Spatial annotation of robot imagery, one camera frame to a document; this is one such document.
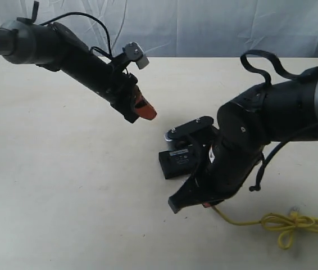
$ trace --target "coiled yellow cable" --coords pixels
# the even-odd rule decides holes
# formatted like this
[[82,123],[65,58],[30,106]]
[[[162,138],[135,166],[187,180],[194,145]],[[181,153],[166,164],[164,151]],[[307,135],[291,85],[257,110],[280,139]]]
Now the coiled yellow cable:
[[288,217],[280,214],[269,213],[260,220],[249,222],[236,222],[228,218],[223,212],[212,206],[213,210],[219,214],[225,221],[232,225],[249,226],[261,224],[264,229],[273,232],[281,232],[278,237],[278,246],[281,249],[289,249],[293,245],[294,231],[305,230],[318,233],[318,218],[299,215],[298,211],[291,211]]

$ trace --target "black handle loop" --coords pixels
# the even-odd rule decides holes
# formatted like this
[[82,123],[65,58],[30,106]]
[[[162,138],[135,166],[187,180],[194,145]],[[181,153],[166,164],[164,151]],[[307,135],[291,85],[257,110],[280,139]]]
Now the black handle loop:
[[292,74],[284,69],[279,58],[275,54],[273,54],[271,52],[262,51],[260,49],[256,49],[256,50],[250,49],[249,51],[247,51],[243,55],[241,55],[240,61],[243,65],[243,67],[247,71],[252,72],[252,73],[259,73],[260,75],[262,75],[264,77],[264,80],[265,80],[264,87],[271,86],[270,74],[265,70],[257,69],[255,67],[253,67],[248,62],[247,55],[257,55],[257,56],[268,59],[272,63],[272,66],[274,67],[276,73],[278,73],[281,77],[283,77],[285,79],[298,80],[299,82],[304,83],[304,82],[308,82],[310,80],[318,78],[318,66],[307,69],[300,75],[295,75],[295,74]]

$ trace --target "white backdrop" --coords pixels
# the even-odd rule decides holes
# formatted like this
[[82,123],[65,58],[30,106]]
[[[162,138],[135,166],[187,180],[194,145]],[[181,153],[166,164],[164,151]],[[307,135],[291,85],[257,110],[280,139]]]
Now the white backdrop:
[[[0,0],[0,25],[29,16],[32,0]],[[150,56],[233,57],[259,48],[318,57],[318,0],[40,0],[38,22],[69,11],[100,18],[118,53],[137,41]],[[88,45],[104,32],[82,17],[63,19]]]

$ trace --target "robotic arm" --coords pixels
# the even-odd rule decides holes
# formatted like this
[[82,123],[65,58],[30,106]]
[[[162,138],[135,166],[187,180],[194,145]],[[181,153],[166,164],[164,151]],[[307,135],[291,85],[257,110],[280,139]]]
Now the robotic arm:
[[[289,81],[271,84],[268,72],[251,66],[247,55],[267,58],[275,71]],[[244,68],[261,74],[265,82],[246,90],[217,112],[219,130],[208,116],[166,133],[173,151],[161,152],[165,177],[191,172],[183,186],[169,198],[174,213],[202,204],[214,206],[234,196],[262,162],[256,184],[259,191],[265,167],[289,141],[318,141],[318,67],[300,75],[288,73],[272,53],[250,50],[240,58]],[[280,142],[264,158],[264,147]]]
[[[0,27],[0,55],[13,64],[36,64],[50,71],[62,70],[94,93],[106,99],[111,106],[133,123],[139,117],[152,120],[154,108],[142,96],[137,78],[124,73],[135,62],[139,69],[149,64],[142,49],[134,42],[123,48],[123,53],[113,57],[109,33],[95,17],[70,12],[53,20],[35,25],[39,2],[34,2],[31,19],[17,18]],[[108,53],[98,47],[89,49],[71,30],[55,22],[70,15],[82,15],[99,23],[107,34]],[[106,64],[93,51],[109,58]]]

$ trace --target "table surface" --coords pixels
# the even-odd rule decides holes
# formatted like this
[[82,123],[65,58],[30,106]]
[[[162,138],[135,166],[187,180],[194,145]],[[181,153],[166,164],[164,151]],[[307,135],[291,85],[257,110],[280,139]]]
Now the table surface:
[[[282,62],[300,73],[318,58]],[[173,214],[167,204],[185,177],[164,180],[163,134],[215,117],[262,78],[238,58],[152,58],[130,71],[158,111],[153,121],[130,124],[64,73],[0,57],[0,269],[318,269],[318,235],[300,233],[282,251],[260,226],[227,224],[201,206]],[[248,191],[253,183],[252,174],[220,209],[242,221],[293,206],[318,216],[318,142],[290,143],[260,192]]]

